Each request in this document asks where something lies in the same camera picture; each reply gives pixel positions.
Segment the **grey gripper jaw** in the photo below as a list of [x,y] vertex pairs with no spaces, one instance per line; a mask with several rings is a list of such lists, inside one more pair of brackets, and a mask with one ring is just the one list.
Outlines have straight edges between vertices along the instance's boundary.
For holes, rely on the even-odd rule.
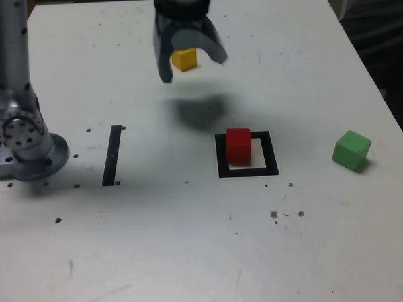
[[228,59],[217,30],[209,18],[176,27],[171,44],[174,50],[199,48],[218,64],[224,64]]
[[177,27],[167,17],[155,17],[154,19],[153,44],[159,76],[162,82],[171,83],[173,80],[171,54],[174,51],[172,38]]

